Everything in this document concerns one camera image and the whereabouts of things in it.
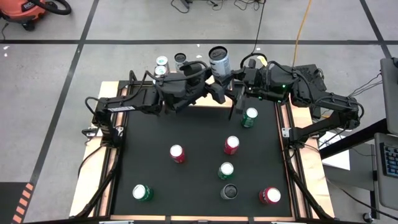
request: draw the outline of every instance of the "orange striped tape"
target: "orange striped tape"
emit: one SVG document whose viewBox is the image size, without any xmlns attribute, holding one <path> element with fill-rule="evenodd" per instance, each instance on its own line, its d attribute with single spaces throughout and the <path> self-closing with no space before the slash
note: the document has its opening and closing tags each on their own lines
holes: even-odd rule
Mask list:
<svg viewBox="0 0 398 224">
<path fill-rule="evenodd" d="M 33 188 L 34 186 L 32 184 L 26 184 L 25 189 L 22 191 L 22 196 L 19 199 L 19 204 L 16 208 L 16 212 L 12 218 L 13 223 L 22 223 L 22 221 L 24 220 L 30 197 L 33 193 Z"/>
</svg>

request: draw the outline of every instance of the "silver soda can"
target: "silver soda can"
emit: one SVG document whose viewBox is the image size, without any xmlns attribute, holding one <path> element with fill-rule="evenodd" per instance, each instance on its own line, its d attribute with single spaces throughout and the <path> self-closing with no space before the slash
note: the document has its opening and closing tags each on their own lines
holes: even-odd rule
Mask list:
<svg viewBox="0 0 398 224">
<path fill-rule="evenodd" d="M 209 51 L 211 72 L 215 77 L 225 77 L 231 74 L 229 55 L 225 47 L 213 47 Z"/>
<path fill-rule="evenodd" d="M 155 68 L 155 77 L 159 78 L 161 75 L 166 75 L 167 69 L 165 66 L 156 66 Z"/>
<path fill-rule="evenodd" d="M 170 71 L 170 67 L 169 67 L 169 60 L 167 59 L 166 56 L 159 56 L 156 59 L 156 65 L 157 66 L 164 66 L 167 69 L 167 72 Z"/>
</svg>

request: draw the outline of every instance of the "soda can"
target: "soda can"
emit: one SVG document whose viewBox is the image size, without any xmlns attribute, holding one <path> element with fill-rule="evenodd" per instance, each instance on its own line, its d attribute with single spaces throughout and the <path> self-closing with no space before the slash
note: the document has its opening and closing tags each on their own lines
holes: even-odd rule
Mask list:
<svg viewBox="0 0 398 224">
<path fill-rule="evenodd" d="M 182 163 L 183 161 L 185 161 L 185 151 L 181 146 L 174 145 L 170 148 L 170 157 L 176 163 Z"/>
<path fill-rule="evenodd" d="M 166 75 L 167 69 L 165 66 L 156 66 L 155 68 L 155 77 L 159 78 L 161 75 Z"/>
<path fill-rule="evenodd" d="M 159 56 L 156 59 L 156 65 L 157 66 L 164 66 L 166 68 L 166 72 L 170 71 L 169 67 L 169 60 L 167 59 L 166 56 Z"/>
<path fill-rule="evenodd" d="M 180 71 L 180 67 L 187 61 L 187 56 L 183 53 L 177 53 L 174 56 L 175 60 L 175 69 L 176 71 Z"/>
<path fill-rule="evenodd" d="M 259 198 L 264 204 L 276 204 L 280 200 L 280 192 L 275 187 L 268 187 L 260 191 Z"/>
<path fill-rule="evenodd" d="M 146 185 L 138 184 L 133 188 L 132 196 L 138 201 L 149 201 L 154 196 L 154 190 Z"/>
<path fill-rule="evenodd" d="M 229 55 L 225 47 L 213 47 L 209 51 L 210 67 L 212 74 L 216 77 L 225 77 L 231 74 Z"/>
<path fill-rule="evenodd" d="M 238 150 L 239 139 L 236 136 L 230 136 L 225 140 L 224 152 L 228 155 L 233 155 Z"/>
<path fill-rule="evenodd" d="M 231 200 L 238 196 L 238 188 L 233 184 L 227 184 L 221 189 L 221 198 L 225 200 Z"/>
<path fill-rule="evenodd" d="M 232 176 L 232 173 L 234 172 L 234 166 L 230 162 L 224 162 L 219 168 L 218 168 L 218 177 L 221 180 L 226 180 Z"/>
<path fill-rule="evenodd" d="M 245 128 L 251 128 L 254 125 L 254 121 L 256 120 L 258 112 L 254 108 L 249 108 L 246 110 L 242 119 L 242 126 Z"/>
</svg>

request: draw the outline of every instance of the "red soda can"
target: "red soda can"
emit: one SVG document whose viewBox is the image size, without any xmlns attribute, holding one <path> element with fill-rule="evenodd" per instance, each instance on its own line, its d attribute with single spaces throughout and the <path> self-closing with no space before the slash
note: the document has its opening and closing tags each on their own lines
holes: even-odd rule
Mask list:
<svg viewBox="0 0 398 224">
<path fill-rule="evenodd" d="M 184 149 L 179 145 L 174 145 L 170 148 L 170 157 L 176 163 L 182 163 L 185 160 Z"/>
<path fill-rule="evenodd" d="M 224 152 L 228 155 L 233 155 L 238 150 L 239 139 L 236 136 L 230 136 L 225 141 Z"/>
<path fill-rule="evenodd" d="M 260 191 L 259 198 L 264 204 L 276 204 L 280 200 L 280 192 L 275 187 L 268 187 Z"/>
</svg>

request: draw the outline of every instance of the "black mat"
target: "black mat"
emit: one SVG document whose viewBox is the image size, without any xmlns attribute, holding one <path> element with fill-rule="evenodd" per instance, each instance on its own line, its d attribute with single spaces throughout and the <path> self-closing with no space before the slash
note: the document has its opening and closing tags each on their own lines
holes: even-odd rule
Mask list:
<svg viewBox="0 0 398 224">
<path fill-rule="evenodd" d="M 112 214 L 291 217 L 275 105 L 253 99 L 248 106 L 259 112 L 250 129 L 241 126 L 238 114 L 228 121 L 229 109 L 187 108 L 161 117 L 130 113 Z M 233 156 L 223 152 L 224 141 L 231 135 L 240 140 Z M 174 144 L 185 149 L 184 164 L 169 157 Z M 230 180 L 217 176 L 223 162 L 234 165 Z M 234 200 L 220 197 L 228 183 L 239 190 Z M 152 187 L 154 198 L 135 200 L 136 184 Z M 270 186 L 282 194 L 277 205 L 263 205 L 258 199 L 259 191 Z"/>
<path fill-rule="evenodd" d="M 16 208 L 19 204 L 25 183 L 1 182 L 0 183 L 0 223 L 11 223 Z"/>
</svg>

